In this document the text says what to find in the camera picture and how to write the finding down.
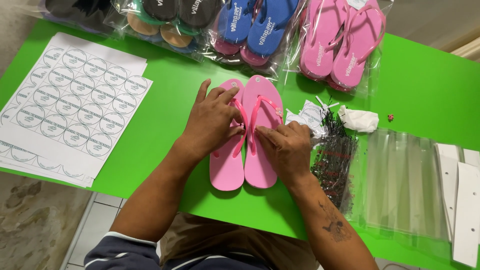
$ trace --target pink strap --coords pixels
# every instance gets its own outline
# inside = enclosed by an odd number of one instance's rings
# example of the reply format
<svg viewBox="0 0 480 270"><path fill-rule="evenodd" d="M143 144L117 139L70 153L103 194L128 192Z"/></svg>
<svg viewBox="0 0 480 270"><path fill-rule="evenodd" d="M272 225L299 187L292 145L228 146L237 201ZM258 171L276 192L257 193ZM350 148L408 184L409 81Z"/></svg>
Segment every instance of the pink strap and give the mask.
<svg viewBox="0 0 480 270"><path fill-rule="evenodd" d="M348 19L350 18L350 5L347 3L347 0L342 0L342 1L343 1L343 5L345 6L345 10L347 11L347 18L345 20L345 27L347 27ZM315 13L315 17L316 17L317 20L315 21L315 26L313 27L313 38L312 38L312 43L310 44L311 48L313 48L313 46L315 45L316 39L317 39L318 20L320 19L320 12L321 12L321 9L322 9L323 5L324 5L324 1L322 1L322 3L320 5L318 5L317 12ZM331 42L328 47L325 48L325 51L329 51L329 50L333 49L342 40L342 37L343 37L344 33L345 33L345 31L342 31L340 36L336 40Z"/></svg>
<svg viewBox="0 0 480 270"><path fill-rule="evenodd" d="M364 62L365 60L367 60L367 57L373 52L373 50L378 46L378 44L380 44L380 42L382 41L382 39L385 35L385 28L386 28L386 24L387 24L387 21L386 21L387 19L385 18L385 15L382 13L381 10L379 10L377 7L373 7L372 5L366 5L366 6L362 7L361 9L359 9L357 11L357 13L355 13L355 15L353 15L352 21L349 23L348 29L346 29L345 32L350 31L350 28L353 25L353 21L355 21L355 18L357 18L358 15L360 15L362 12L365 12L365 11L370 10L370 9L375 10L378 13L378 15L380 16L380 19L382 20L383 29L382 29L382 33L380 34L380 37L375 41L373 46L370 47L370 49L367 51L367 53L365 53L364 56L360 57L357 60L357 64L360 64L360 63ZM348 37L348 42L347 42L347 49L345 50L345 53L348 53L348 50L350 49L350 44L351 44L351 42L349 40L350 35L347 35L347 37Z"/></svg>
<svg viewBox="0 0 480 270"><path fill-rule="evenodd" d="M237 106L237 108L240 110L240 113L241 113L241 117L243 119L243 126L247 127L248 126L248 117L247 117L247 112L245 111L245 109L243 108L243 106L241 105L241 103L238 101L238 99L236 98L232 98L232 101L230 102L233 102L235 104L235 106ZM243 146L243 142L245 141L245 135L243 135L239 141L239 143L237 144L237 146L235 147L235 150L233 150L233 155L232 157L233 158L236 158L238 156L238 154L240 154L240 151L241 151L241 147ZM219 154L217 151L214 151L213 152L213 155L214 157L218 158L219 157Z"/></svg>
<svg viewBox="0 0 480 270"><path fill-rule="evenodd" d="M270 106L272 106L275 109L276 115L278 115L280 117L280 122L283 124L283 112L282 112L282 110L279 107L277 107L277 105L273 101L269 100L268 98L266 98L264 96L258 96L257 103L255 103L255 107L253 108L253 111L252 111L252 117L250 118L250 120L251 120L250 133L251 133L251 136L252 136L252 156L255 156L255 154L257 153L257 147L255 145L255 139L253 138L253 131L255 130L255 122L257 122L258 109L260 109L260 103L262 102L262 100L266 101L268 104L270 104Z"/></svg>

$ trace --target person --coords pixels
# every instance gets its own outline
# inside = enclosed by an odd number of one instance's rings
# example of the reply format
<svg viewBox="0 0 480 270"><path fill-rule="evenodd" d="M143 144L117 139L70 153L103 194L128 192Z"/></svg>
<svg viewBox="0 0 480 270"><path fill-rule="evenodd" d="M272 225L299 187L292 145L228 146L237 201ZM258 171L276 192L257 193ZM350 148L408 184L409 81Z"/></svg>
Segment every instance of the person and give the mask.
<svg viewBox="0 0 480 270"><path fill-rule="evenodd" d="M310 130L292 121L275 130L257 126L267 159L300 209L308 243L235 224L177 213L195 166L232 136L243 135L238 93L200 86L186 127L168 154L135 190L85 270L378 270L361 238L310 172ZM160 241L161 260L156 254Z"/></svg>

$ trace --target packaged flip flops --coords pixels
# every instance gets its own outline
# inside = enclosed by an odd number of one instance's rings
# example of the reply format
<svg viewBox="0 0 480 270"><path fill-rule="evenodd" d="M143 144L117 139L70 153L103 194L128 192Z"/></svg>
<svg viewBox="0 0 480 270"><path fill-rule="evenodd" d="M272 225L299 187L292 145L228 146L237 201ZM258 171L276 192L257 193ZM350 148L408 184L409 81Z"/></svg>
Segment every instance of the packaged flip flops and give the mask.
<svg viewBox="0 0 480 270"><path fill-rule="evenodd" d="M105 24L196 61L204 59L202 31L220 0L114 0Z"/></svg>
<svg viewBox="0 0 480 270"><path fill-rule="evenodd" d="M103 23L112 8L109 0L19 0L12 8L104 37L123 38L121 32Z"/></svg>
<svg viewBox="0 0 480 270"><path fill-rule="evenodd" d="M223 0L204 55L249 74L279 77L305 0Z"/></svg>
<svg viewBox="0 0 480 270"><path fill-rule="evenodd" d="M378 86L386 14L393 0L310 0L286 64L331 88L366 98Z"/></svg>

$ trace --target small flower decoration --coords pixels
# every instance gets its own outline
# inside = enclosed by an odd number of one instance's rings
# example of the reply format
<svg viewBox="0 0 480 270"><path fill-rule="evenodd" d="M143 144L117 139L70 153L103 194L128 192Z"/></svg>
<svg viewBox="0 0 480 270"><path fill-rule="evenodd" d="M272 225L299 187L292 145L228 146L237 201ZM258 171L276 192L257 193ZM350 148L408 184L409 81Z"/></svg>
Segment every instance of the small flower decoration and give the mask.
<svg viewBox="0 0 480 270"><path fill-rule="evenodd" d="M278 115L278 116L280 116L281 118L283 118L283 111L282 111L282 109L280 109L280 108L275 108L275 110L276 110L275 114Z"/></svg>

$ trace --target arm tattoo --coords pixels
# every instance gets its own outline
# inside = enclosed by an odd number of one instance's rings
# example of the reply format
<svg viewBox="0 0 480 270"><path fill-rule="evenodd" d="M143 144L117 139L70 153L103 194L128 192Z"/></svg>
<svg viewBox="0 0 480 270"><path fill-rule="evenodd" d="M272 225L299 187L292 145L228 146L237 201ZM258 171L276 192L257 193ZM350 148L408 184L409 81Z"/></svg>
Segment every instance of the arm tattoo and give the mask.
<svg viewBox="0 0 480 270"><path fill-rule="evenodd" d="M343 222L335 213L334 206L323 205L320 203L320 201L318 202L318 206L320 206L320 208L327 214L326 219L330 225L328 225L328 227L322 227L322 229L330 233L332 240L337 243L350 240L352 238L352 234L345 226L343 226Z"/></svg>

